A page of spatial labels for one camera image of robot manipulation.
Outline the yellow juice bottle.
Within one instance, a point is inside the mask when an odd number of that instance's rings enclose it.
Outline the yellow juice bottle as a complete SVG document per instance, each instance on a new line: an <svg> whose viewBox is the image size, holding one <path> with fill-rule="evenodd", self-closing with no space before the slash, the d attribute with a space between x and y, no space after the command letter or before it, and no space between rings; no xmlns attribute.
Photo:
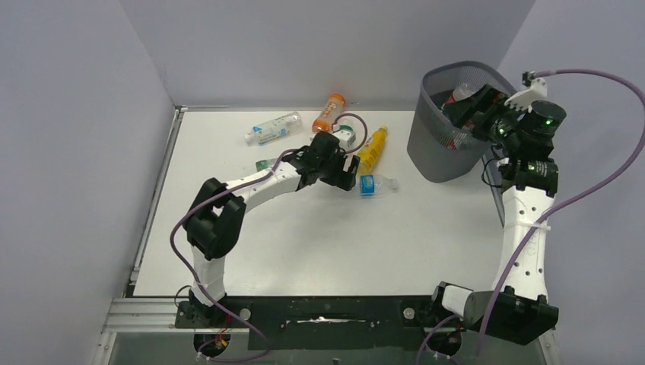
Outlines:
<svg viewBox="0 0 645 365"><path fill-rule="evenodd" d="M371 174L382 155L385 147L388 128L381 126L366 141L365 145L356 154L359 157L357 175Z"/></svg>

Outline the green label tea bottle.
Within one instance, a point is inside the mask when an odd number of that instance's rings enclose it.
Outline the green label tea bottle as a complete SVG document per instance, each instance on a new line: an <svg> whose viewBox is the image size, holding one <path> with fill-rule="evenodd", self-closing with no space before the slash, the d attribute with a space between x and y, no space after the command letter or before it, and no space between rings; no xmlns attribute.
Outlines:
<svg viewBox="0 0 645 365"><path fill-rule="evenodd" d="M277 161L278 160L275 159L275 158L273 158L273 159L265 159L265 160L258 160L258 161L255 162L256 171L259 172L259 171L262 171L262 170L272 168Z"/></svg>

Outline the red label water bottle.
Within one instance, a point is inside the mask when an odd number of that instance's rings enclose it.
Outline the red label water bottle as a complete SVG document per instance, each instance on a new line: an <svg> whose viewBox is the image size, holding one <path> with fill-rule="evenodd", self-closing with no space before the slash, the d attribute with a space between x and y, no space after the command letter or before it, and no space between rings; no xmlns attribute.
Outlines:
<svg viewBox="0 0 645 365"><path fill-rule="evenodd" d="M473 94L475 94L477 91L478 91L478 88L474 87L469 83L459 84L455 89L451 91L450 95L446 98L446 100L441 106L441 110L445 112L447 105L451 103L455 103L457 101L467 99L471 97Z"/></svg>

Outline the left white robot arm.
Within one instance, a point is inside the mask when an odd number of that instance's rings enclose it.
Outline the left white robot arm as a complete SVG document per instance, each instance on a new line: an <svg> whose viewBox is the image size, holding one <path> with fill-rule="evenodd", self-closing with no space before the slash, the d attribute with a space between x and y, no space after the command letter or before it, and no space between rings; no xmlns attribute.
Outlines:
<svg viewBox="0 0 645 365"><path fill-rule="evenodd" d="M202 184L180 221L192 249L193 302L213 307L225 297L225 257L237 244L251 210L318 181L352 190L361 159L340 143L335 135L322 132L309 145L284 151L271 167L258 173L229 182L210 178Z"/></svg>

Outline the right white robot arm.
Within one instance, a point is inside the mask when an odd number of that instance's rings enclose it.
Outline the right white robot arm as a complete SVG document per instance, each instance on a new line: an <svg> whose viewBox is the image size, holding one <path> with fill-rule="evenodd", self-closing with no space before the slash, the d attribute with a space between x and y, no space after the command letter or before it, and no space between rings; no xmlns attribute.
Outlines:
<svg viewBox="0 0 645 365"><path fill-rule="evenodd" d="M445 325L456 316L461 326L514 344L526 345L557 321L544 279L546 212L558 190L559 170L551 159L553 137L566 117L548 101L543 78L508 95L486 85L445 107L449 121L468 126L474 138L503 151L497 162L504 208L500 267L493 287L475 291L439 284L427 305L432 321Z"/></svg>

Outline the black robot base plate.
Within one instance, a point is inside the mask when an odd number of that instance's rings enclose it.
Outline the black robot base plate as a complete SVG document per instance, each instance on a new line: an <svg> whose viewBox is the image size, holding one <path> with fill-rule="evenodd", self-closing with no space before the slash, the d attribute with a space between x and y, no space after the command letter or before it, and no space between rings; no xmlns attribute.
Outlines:
<svg viewBox="0 0 645 365"><path fill-rule="evenodd" d="M239 345L248 351L416 351L421 344L453 356L463 343L458 319L428 295L226 296L222 307L198 303L193 294L177 304L174 325L195 331L193 344L223 357Z"/></svg>

